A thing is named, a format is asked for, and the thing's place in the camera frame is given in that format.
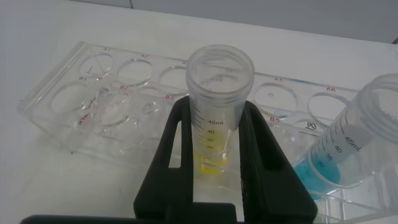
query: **rack hole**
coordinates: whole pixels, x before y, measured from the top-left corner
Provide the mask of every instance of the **rack hole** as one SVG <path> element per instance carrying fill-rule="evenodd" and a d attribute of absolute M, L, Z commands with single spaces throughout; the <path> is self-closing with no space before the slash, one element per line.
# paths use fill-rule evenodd
<path fill-rule="evenodd" d="M 80 75 L 94 78 L 104 75 L 113 66 L 113 58 L 108 54 L 100 54 L 87 58 L 80 65 Z"/>
<path fill-rule="evenodd" d="M 286 118 L 297 109 L 293 90 L 274 83 L 263 83 L 254 94 L 259 109 L 268 116 Z"/>
<path fill-rule="evenodd" d="M 166 93 L 173 95 L 186 95 L 188 93 L 184 67 L 171 66 L 166 68 L 160 74 L 159 83 L 164 85 L 162 88 Z"/>
<path fill-rule="evenodd" d="M 50 109 L 58 113 L 66 113 L 78 110 L 85 103 L 85 97 L 89 94 L 87 86 L 71 83 L 55 92 L 50 100 Z"/>
<path fill-rule="evenodd" d="M 119 81 L 129 86 L 145 85 L 152 75 L 152 65 L 145 60 L 130 59 L 121 64 L 118 70 Z"/>

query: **tube with yellow liquid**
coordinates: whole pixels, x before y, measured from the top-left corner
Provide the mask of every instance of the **tube with yellow liquid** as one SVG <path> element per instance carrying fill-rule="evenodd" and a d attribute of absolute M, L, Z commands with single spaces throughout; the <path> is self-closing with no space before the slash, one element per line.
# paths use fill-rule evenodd
<path fill-rule="evenodd" d="M 193 159 L 205 174 L 218 174 L 228 165 L 233 132 L 254 79 L 251 59 L 237 48 L 210 45 L 188 60 Z"/>

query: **yellow liquid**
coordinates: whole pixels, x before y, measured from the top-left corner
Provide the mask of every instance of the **yellow liquid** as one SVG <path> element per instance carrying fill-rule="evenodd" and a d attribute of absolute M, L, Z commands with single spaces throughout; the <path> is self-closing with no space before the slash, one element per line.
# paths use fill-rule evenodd
<path fill-rule="evenodd" d="M 205 174 L 220 173 L 228 163 L 228 156 L 225 152 L 215 153 L 227 149 L 228 144 L 225 134 L 219 130 L 206 130 L 201 133 L 193 133 L 193 135 L 195 138 L 193 141 L 193 159 L 197 162 L 196 167 Z"/>

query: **white table surface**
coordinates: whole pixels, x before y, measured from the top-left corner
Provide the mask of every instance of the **white table surface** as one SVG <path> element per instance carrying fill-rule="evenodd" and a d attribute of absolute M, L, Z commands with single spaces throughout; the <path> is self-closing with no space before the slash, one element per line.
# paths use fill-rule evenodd
<path fill-rule="evenodd" d="M 392 44 L 72 1 L 3 1 L 1 224 L 58 211 L 132 215 L 128 169 L 59 151 L 16 112 L 19 100 L 81 40 L 175 58 L 228 44 L 246 52 L 258 72 L 353 89 L 398 73 L 398 47 Z"/>

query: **blue liquid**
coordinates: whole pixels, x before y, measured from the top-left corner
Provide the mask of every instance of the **blue liquid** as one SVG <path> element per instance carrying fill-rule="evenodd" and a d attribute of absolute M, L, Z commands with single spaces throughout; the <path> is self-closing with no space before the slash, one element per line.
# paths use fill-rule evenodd
<path fill-rule="evenodd" d="M 312 164 L 314 168 L 327 180 L 330 182 L 333 182 L 335 184 L 338 184 L 340 181 L 340 172 L 336 166 L 336 164 L 332 162 L 320 162 L 318 158 L 313 158 L 312 159 Z M 305 186 L 307 190 L 314 190 L 317 192 L 321 193 L 328 193 L 331 192 L 332 190 L 336 189 L 331 184 L 326 183 L 323 181 L 319 176 L 317 176 L 313 169 L 311 168 L 310 164 L 308 163 L 308 157 L 305 156 L 305 159 L 301 160 L 295 167 L 294 171 L 296 171 L 296 174 L 300 178 L 301 182 Z M 315 194 L 310 194 L 312 199 L 318 200 L 321 198 L 319 195 Z"/>

